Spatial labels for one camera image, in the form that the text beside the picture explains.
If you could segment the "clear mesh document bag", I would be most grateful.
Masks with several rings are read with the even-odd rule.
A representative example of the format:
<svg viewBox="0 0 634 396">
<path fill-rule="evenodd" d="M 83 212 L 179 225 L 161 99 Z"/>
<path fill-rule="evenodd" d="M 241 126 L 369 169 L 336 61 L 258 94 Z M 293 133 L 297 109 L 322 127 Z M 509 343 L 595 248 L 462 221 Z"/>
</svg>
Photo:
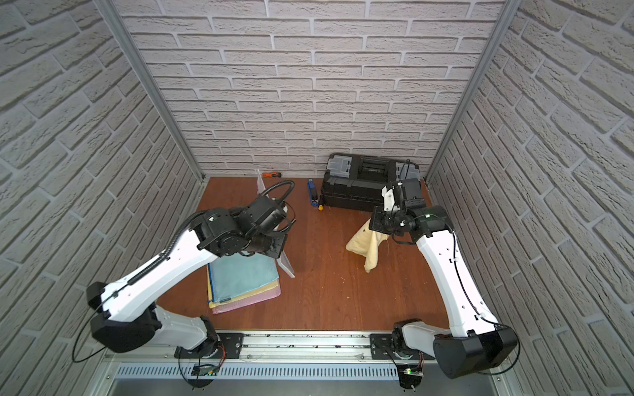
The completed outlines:
<svg viewBox="0 0 634 396">
<path fill-rule="evenodd" d="M 262 177 L 262 174 L 260 173 L 259 170 L 257 170 L 258 176 L 257 176 L 257 186 L 258 186 L 258 193 L 261 194 L 265 189 L 265 184 L 264 184 L 264 180 Z M 279 265 L 279 267 L 284 270 L 285 273 L 287 273 L 287 275 L 290 278 L 295 278 L 295 271 L 292 267 L 292 265 L 289 262 L 289 259 L 287 257 L 287 254 L 282 251 L 281 256 L 277 259 L 277 265 Z"/>
</svg>

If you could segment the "yellow cleaning cloth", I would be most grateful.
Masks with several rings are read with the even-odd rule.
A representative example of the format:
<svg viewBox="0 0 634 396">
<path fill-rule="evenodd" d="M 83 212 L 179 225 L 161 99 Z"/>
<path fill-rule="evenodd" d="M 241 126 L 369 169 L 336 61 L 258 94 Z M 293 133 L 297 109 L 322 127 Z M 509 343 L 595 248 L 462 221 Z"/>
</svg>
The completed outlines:
<svg viewBox="0 0 634 396">
<path fill-rule="evenodd" d="M 388 238 L 387 234 L 371 230 L 368 220 L 348 241 L 345 248 L 349 252 L 364 257 L 364 270 L 370 273 L 378 264 L 380 245 Z"/>
</svg>

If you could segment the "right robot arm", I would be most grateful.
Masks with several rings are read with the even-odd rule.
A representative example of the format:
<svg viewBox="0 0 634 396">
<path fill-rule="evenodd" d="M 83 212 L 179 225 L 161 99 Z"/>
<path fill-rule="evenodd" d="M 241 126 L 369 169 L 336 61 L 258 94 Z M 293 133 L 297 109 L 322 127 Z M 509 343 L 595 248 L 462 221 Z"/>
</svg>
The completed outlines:
<svg viewBox="0 0 634 396">
<path fill-rule="evenodd" d="M 383 203 L 374 208 L 369 228 L 397 243 L 409 235 L 409 245 L 417 247 L 431 269 L 449 327 L 420 319 L 396 323 L 392 349 L 406 356 L 417 352 L 432 356 L 450 379 L 470 374 L 501 376 L 506 372 L 503 362 L 521 351 L 518 335 L 487 307 L 462 258 L 449 214 L 442 206 L 427 206 L 419 186 L 414 179 L 384 186 Z"/>
</svg>

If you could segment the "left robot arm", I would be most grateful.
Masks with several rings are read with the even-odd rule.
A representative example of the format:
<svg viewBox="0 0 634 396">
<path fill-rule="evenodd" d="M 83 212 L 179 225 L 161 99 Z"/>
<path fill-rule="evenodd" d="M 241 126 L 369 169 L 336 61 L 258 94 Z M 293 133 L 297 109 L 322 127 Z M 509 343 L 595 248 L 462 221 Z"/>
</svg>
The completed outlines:
<svg viewBox="0 0 634 396">
<path fill-rule="evenodd" d="M 219 258 L 279 259 L 295 224 L 286 203 L 294 187 L 293 181 L 284 180 L 265 188 L 247 206 L 197 211 L 144 265 L 112 283 L 92 283 L 86 290 L 93 311 L 86 323 L 92 338 L 115 353 L 165 345 L 174 346 L 178 358 L 214 355 L 221 339 L 209 318 L 172 313 L 156 301 Z"/>
</svg>

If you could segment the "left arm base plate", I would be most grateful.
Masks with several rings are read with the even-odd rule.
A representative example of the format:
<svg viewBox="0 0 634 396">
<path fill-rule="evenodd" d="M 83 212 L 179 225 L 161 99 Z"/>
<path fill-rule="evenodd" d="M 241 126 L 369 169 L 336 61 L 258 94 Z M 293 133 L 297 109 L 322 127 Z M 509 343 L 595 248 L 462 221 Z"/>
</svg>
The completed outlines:
<svg viewBox="0 0 634 396">
<path fill-rule="evenodd" d="M 238 359 L 244 342 L 243 333 L 220 332 L 206 339 L 201 345 L 192 350 L 177 347 L 175 358 L 198 359 L 213 358 Z"/>
</svg>

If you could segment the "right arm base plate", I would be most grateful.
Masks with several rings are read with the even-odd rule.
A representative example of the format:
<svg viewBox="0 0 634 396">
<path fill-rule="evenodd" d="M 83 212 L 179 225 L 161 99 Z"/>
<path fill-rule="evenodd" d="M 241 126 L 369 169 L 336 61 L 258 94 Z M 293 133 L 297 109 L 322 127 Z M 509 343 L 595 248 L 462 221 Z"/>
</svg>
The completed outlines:
<svg viewBox="0 0 634 396">
<path fill-rule="evenodd" d="M 407 347 L 403 336 L 399 332 L 371 333 L 369 340 L 371 359 L 373 360 L 389 360 L 393 358 L 397 362 L 414 362 L 418 361 L 422 356 L 424 361 L 436 361 L 433 356 Z"/>
</svg>

